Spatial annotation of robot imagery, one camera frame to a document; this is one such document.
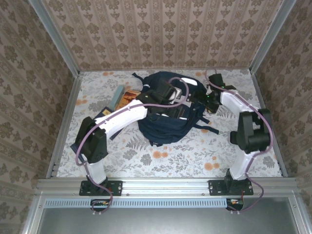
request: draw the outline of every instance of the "cable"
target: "cable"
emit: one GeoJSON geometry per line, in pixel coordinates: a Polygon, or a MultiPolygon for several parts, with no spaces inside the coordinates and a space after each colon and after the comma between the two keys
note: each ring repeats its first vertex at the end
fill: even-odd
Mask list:
{"type": "Polygon", "coordinates": [[[240,197],[240,199],[243,201],[244,204],[244,191],[242,190],[242,196],[240,197]]]}
{"type": "MultiPolygon", "coordinates": [[[[93,211],[93,214],[94,214],[94,215],[97,213],[97,211],[94,210],[94,205],[97,204],[97,203],[101,203],[101,202],[103,203],[103,202],[106,202],[106,201],[104,201],[104,200],[97,200],[97,201],[94,201],[94,202],[92,203],[92,205],[91,205],[91,210],[93,211]]],[[[108,208],[108,206],[105,207],[103,210],[98,211],[98,214],[101,215],[103,212],[106,212],[106,211],[107,211],[107,208],[108,208]]]]}
{"type": "MultiPolygon", "coordinates": [[[[179,103],[176,103],[176,104],[173,104],[173,105],[161,105],[161,104],[151,104],[151,103],[145,103],[145,104],[144,104],[144,103],[143,103],[143,104],[138,104],[138,105],[130,106],[130,107],[125,108],[125,109],[123,109],[123,110],[120,110],[120,111],[118,111],[118,112],[113,112],[113,114],[112,114],[111,116],[107,117],[105,120],[101,121],[100,123],[96,124],[93,128],[91,128],[90,131],[89,131],[89,132],[84,136],[84,138],[82,139],[82,141],[81,141],[81,143],[80,143],[80,145],[79,145],[79,147],[78,147],[78,149],[77,149],[77,152],[76,152],[75,161],[76,161],[76,164],[77,164],[78,166],[82,166],[82,165],[84,166],[84,168],[85,168],[85,170],[86,170],[86,172],[87,172],[87,176],[89,177],[90,181],[91,181],[95,186],[97,186],[97,187],[99,187],[99,188],[101,188],[101,189],[104,189],[106,192],[108,192],[108,194],[109,194],[109,196],[110,196],[110,202],[109,202],[109,204],[107,205],[107,207],[106,207],[102,212],[107,211],[108,208],[111,206],[111,204],[112,204],[112,202],[113,202],[113,194],[112,194],[112,192],[109,191],[107,188],[105,188],[104,186],[101,186],[101,185],[97,184],[97,183],[91,178],[90,172],[89,172],[88,167],[87,167],[87,165],[88,165],[88,162],[87,162],[87,161],[84,161],[84,162],[82,162],[82,163],[79,163],[78,157],[79,157],[79,155],[80,155],[80,151],[81,151],[81,149],[82,149],[82,147],[83,147],[85,141],[87,140],[87,138],[89,137],[89,135],[91,135],[92,132],[93,132],[96,128],[98,128],[100,125],[105,124],[107,121],[111,120],[112,118],[114,118],[114,117],[116,117],[116,116],[118,116],[118,115],[120,115],[121,113],[124,113],[124,112],[126,112],[126,111],[130,111],[130,110],[133,109],[133,108],[140,107],[140,106],[144,106],[144,107],[145,107],[145,106],[154,106],[154,107],[163,107],[163,108],[173,108],[173,107],[177,107],[177,106],[183,104],[183,103],[187,100],[187,98],[188,98],[188,96],[189,96],[189,86],[187,85],[187,83],[186,83],[183,79],[181,79],[181,78],[179,78],[179,77],[173,77],[173,78],[171,78],[171,79],[168,81],[168,83],[171,83],[171,82],[172,82],[173,80],[175,80],[175,79],[180,80],[180,81],[185,85],[186,93],[185,93],[185,97],[183,98],[183,101],[181,101],[181,102],[179,102],[179,103]]],[[[91,209],[92,209],[93,212],[96,212],[96,211],[94,210],[94,204],[92,205],[92,208],[91,208],[91,209]]]]}
{"type": "Polygon", "coordinates": [[[207,80],[207,82],[208,82],[212,87],[217,88],[217,89],[219,89],[219,90],[222,90],[223,92],[228,92],[228,93],[230,93],[230,94],[232,94],[232,95],[235,95],[239,100],[241,100],[245,105],[247,105],[250,109],[252,109],[252,110],[262,119],[262,121],[264,122],[264,124],[267,126],[267,128],[268,128],[268,130],[269,130],[269,135],[270,135],[270,145],[269,145],[269,147],[268,147],[265,151],[260,151],[260,152],[258,152],[258,153],[256,153],[256,154],[254,154],[254,156],[253,156],[252,159],[250,160],[250,162],[249,162],[249,164],[247,165],[247,168],[246,168],[246,170],[245,170],[245,176],[246,176],[246,178],[249,179],[252,183],[256,184],[256,185],[261,189],[261,194],[260,194],[259,198],[258,198],[251,206],[249,206],[249,207],[247,207],[247,208],[245,208],[245,209],[243,209],[243,210],[241,210],[241,211],[239,211],[239,212],[248,211],[248,210],[251,209],[254,205],[256,205],[256,204],[258,203],[258,201],[263,197],[263,195],[264,195],[264,188],[263,188],[260,184],[258,184],[258,183],[255,182],[254,180],[252,180],[252,179],[247,175],[247,172],[249,171],[250,166],[252,165],[254,159],[255,159],[257,156],[267,153],[267,152],[270,151],[271,148],[273,147],[273,132],[272,132],[272,129],[271,129],[269,123],[268,123],[267,120],[263,117],[263,115],[262,115],[260,112],[258,112],[258,110],[257,110],[256,108],[254,108],[253,106],[251,106],[242,96],[240,96],[239,94],[237,94],[237,93],[235,93],[235,92],[233,92],[233,91],[231,91],[231,90],[223,89],[223,88],[221,88],[221,87],[218,87],[218,86],[212,84],[212,83],[209,81],[209,79],[207,78],[207,71],[208,71],[208,70],[206,70],[206,72],[204,73],[204,76],[205,76],[205,79],[207,80]]]}

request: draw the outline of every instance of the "vent grille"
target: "vent grille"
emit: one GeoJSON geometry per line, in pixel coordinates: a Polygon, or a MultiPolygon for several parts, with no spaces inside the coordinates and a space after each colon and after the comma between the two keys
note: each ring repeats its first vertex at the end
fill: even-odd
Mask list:
{"type": "MultiPolygon", "coordinates": [[[[45,208],[90,208],[90,198],[84,199],[46,199],[45,208]]],[[[225,198],[198,199],[132,199],[115,198],[112,208],[225,208],[225,198]]]]}

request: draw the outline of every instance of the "aluminum frame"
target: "aluminum frame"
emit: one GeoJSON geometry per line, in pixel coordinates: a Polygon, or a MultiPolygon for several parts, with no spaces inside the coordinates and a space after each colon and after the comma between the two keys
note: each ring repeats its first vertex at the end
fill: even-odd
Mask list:
{"type": "Polygon", "coordinates": [[[62,55],[65,63],[67,64],[69,70],[73,74],[74,78],[77,78],[79,75],[79,66],[77,65],[74,57],[67,48],[64,40],[61,35],[58,33],[52,19],[50,18],[47,10],[45,9],[42,0],[29,0],[36,14],[40,18],[40,21],[44,25],[44,28],[49,33],[52,41],[57,47],[59,53],[62,55]]]}
{"type": "Polygon", "coordinates": [[[50,165],[46,174],[46,178],[50,178],[52,176],[56,176],[57,167],[59,166],[60,159],[63,155],[63,150],[69,130],[69,126],[72,120],[73,112],[75,109],[75,103],[77,101],[77,97],[80,91],[80,86],[83,78],[83,73],[80,73],[79,77],[74,80],[72,91],[70,92],[69,99],[67,102],[67,106],[65,109],[65,113],[63,116],[62,124],[60,126],[58,138],[55,142],[55,147],[51,156],[50,165]]]}
{"type": "MultiPolygon", "coordinates": [[[[251,76],[252,76],[255,92],[256,92],[256,94],[258,96],[260,107],[261,108],[265,108],[264,99],[262,97],[262,94],[261,94],[261,91],[260,91],[260,87],[259,87],[257,78],[256,78],[256,76],[255,76],[255,74],[253,72],[251,72],[251,76]]],[[[281,152],[279,150],[279,147],[278,147],[278,144],[277,144],[277,140],[276,140],[274,131],[273,131],[273,149],[274,149],[274,152],[275,152],[275,155],[276,155],[276,159],[277,159],[278,165],[279,165],[280,170],[282,172],[282,175],[284,177],[288,177],[288,174],[287,174],[287,171],[286,171],[286,167],[285,167],[285,164],[284,164],[284,160],[283,160],[281,152]]]]}
{"type": "Polygon", "coordinates": [[[258,70],[262,60],[269,51],[269,48],[271,47],[273,41],[275,40],[278,32],[283,26],[287,16],[291,12],[295,3],[296,0],[284,0],[282,2],[280,8],[277,11],[277,14],[275,15],[274,20],[272,21],[264,39],[261,42],[261,45],[259,46],[259,49],[256,52],[256,55],[254,56],[250,64],[250,69],[253,73],[258,70]]]}
{"type": "MultiPolygon", "coordinates": [[[[210,196],[208,181],[219,178],[112,178],[122,180],[123,191],[121,197],[115,199],[154,199],[154,198],[235,198],[237,196],[210,196]]],[[[265,189],[264,197],[287,197],[292,207],[300,234],[311,233],[311,223],[306,213],[295,178],[253,178],[265,189]]],[[[79,196],[79,188],[84,178],[51,178],[40,179],[35,192],[35,199],[30,209],[23,234],[36,234],[46,199],[67,198],[72,200],[90,198],[79,196]]],[[[246,196],[256,198],[261,189],[254,185],[254,195],[246,196]]],[[[107,196],[92,198],[108,199],[107,196]]]]}

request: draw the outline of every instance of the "backpack strap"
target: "backpack strap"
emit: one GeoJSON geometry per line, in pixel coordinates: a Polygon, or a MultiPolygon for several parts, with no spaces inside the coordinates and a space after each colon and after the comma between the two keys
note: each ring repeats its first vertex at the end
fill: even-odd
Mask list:
{"type": "Polygon", "coordinates": [[[132,74],[134,77],[138,78],[143,83],[143,78],[138,76],[135,72],[132,74]]]}
{"type": "Polygon", "coordinates": [[[201,117],[199,120],[203,121],[204,123],[208,124],[210,121],[207,120],[206,118],[204,117],[201,117]]]}
{"type": "Polygon", "coordinates": [[[200,126],[198,124],[195,124],[193,127],[197,128],[197,129],[206,129],[206,130],[209,130],[210,132],[219,134],[219,130],[212,128],[210,126],[200,126]]]}

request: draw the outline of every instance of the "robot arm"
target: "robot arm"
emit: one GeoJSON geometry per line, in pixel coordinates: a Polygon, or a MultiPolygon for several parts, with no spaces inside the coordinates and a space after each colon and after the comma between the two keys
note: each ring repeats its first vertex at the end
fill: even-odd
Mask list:
{"type": "MultiPolygon", "coordinates": [[[[234,180],[244,180],[246,169],[253,156],[267,148],[270,138],[267,127],[257,118],[250,105],[246,105],[236,95],[223,92],[220,96],[220,103],[239,118],[237,132],[230,134],[230,142],[238,145],[239,149],[237,148],[235,162],[229,171],[234,180]],[[255,125],[259,125],[260,128],[254,129],[255,125]]],[[[268,110],[259,111],[269,122],[271,121],[268,110]]]]}
{"type": "MultiPolygon", "coordinates": [[[[130,109],[131,106],[138,105],[138,104],[142,104],[142,102],[139,100],[136,100],[136,99],[132,100],[128,105],[126,105],[123,108],[115,111],[114,113],[111,113],[111,114],[104,116],[104,117],[96,118],[95,124],[101,123],[105,119],[109,118],[111,115],[116,114],[118,112],[122,112],[122,110],[124,110],[124,109],[130,109]]],[[[145,118],[146,115],[147,115],[147,108],[145,108],[144,106],[139,106],[139,107],[133,108],[129,111],[120,113],[116,117],[114,117],[111,120],[107,121],[106,123],[100,125],[99,128],[104,130],[103,133],[106,134],[106,138],[105,138],[104,142],[102,142],[102,144],[106,145],[107,144],[106,139],[109,139],[112,135],[114,135],[116,132],[123,129],[124,127],[128,126],[129,124],[145,118]]],[[[107,155],[106,150],[104,152],[103,151],[100,152],[100,151],[101,151],[101,149],[99,150],[99,153],[104,153],[107,155]]],[[[83,157],[83,161],[88,161],[88,158],[86,156],[82,155],[82,157],[83,157]]],[[[90,173],[90,177],[97,184],[101,184],[107,178],[105,170],[103,168],[103,159],[104,158],[101,158],[97,162],[87,164],[88,171],[90,173]]]]}

